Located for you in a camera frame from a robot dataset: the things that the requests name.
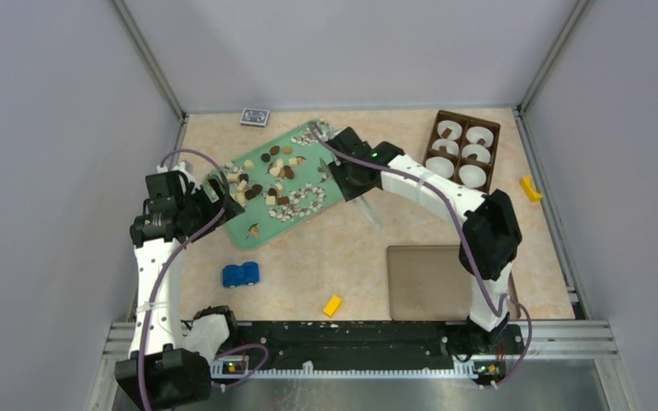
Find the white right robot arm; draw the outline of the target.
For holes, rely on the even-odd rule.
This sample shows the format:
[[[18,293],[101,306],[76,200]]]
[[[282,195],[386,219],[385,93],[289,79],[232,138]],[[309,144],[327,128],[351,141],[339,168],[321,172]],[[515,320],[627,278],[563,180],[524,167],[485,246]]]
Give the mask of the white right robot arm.
[[[383,141],[370,146],[353,128],[313,137],[334,155],[328,164],[346,201],[380,189],[412,200],[458,233],[458,258],[474,278],[468,321],[470,346],[490,353],[502,343],[508,321],[509,276],[522,234],[509,195],[461,186]]]

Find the metal tweezers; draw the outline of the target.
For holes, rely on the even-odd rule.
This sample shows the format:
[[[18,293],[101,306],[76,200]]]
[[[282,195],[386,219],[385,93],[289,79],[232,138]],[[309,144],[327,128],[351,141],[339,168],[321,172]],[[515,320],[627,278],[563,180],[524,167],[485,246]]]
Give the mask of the metal tweezers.
[[[336,182],[344,201],[357,206],[376,229],[381,229],[379,215],[364,197],[365,193],[375,188],[373,171],[352,162],[339,162],[337,159],[330,163],[321,159],[320,166]]]

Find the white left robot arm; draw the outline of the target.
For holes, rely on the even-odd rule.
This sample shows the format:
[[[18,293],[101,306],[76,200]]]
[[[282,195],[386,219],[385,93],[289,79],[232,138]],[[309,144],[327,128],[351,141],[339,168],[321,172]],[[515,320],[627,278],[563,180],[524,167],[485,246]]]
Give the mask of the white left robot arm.
[[[210,365],[239,346],[241,332],[227,306],[199,313],[183,332],[180,313],[183,251],[240,215],[219,170],[204,183],[181,162],[145,179],[147,198],[129,228],[138,269],[135,330],[128,357],[117,362],[118,385],[141,410],[166,410],[205,401]]]

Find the green plastic tray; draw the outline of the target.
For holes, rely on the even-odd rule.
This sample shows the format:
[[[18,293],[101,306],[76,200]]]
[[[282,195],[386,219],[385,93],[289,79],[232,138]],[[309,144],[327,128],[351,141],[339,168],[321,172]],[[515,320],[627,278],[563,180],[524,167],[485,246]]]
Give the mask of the green plastic tray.
[[[252,250],[344,201],[328,165],[334,155],[323,140],[338,134],[311,120],[222,165],[230,196],[244,212],[225,228],[234,245]]]

